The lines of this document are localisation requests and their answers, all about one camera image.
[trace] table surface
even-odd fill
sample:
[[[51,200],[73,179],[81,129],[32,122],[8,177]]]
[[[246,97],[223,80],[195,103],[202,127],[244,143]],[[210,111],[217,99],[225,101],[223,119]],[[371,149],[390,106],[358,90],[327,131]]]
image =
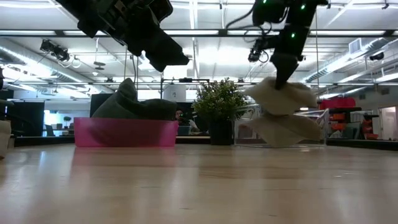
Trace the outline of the table surface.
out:
[[[0,162],[0,221],[395,224],[398,154],[342,147],[26,147]]]

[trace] green plant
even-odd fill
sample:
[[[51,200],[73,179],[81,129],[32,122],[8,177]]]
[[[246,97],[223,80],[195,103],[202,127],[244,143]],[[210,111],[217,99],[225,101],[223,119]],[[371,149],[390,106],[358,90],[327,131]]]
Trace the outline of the green plant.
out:
[[[241,116],[239,107],[246,105],[246,97],[238,91],[238,85],[225,78],[209,85],[202,84],[197,92],[193,109],[207,121],[232,121]]]
[[[68,116],[63,117],[63,121],[65,122],[66,126],[68,126],[68,122],[71,120],[72,120],[71,117],[68,117]]]

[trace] black plant pot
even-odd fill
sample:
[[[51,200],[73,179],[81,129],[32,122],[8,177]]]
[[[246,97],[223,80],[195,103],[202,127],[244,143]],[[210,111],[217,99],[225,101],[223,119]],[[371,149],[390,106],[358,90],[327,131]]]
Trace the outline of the black plant pot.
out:
[[[233,143],[232,122],[214,121],[209,125],[210,144],[216,146],[230,146]]]

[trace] pink plastic container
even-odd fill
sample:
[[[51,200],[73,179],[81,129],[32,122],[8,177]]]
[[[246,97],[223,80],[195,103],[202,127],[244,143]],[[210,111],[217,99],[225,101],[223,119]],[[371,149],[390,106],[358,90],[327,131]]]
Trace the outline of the pink plastic container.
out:
[[[77,147],[174,147],[178,122],[75,118]]]

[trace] potted plant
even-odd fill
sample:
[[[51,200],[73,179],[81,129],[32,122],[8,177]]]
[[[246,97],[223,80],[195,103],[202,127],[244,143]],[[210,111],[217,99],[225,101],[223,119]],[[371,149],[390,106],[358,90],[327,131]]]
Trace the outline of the potted plant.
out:
[[[63,121],[65,122],[65,124],[66,124],[66,126],[64,127],[65,129],[68,129],[68,123],[69,123],[69,121],[71,121],[72,119],[71,119],[71,117],[69,117],[69,116],[64,116],[63,117]]]
[[[246,97],[229,78],[209,85],[202,84],[202,87],[197,92],[193,109],[208,121],[211,144],[232,144],[232,122],[238,119],[238,108],[246,105]]]

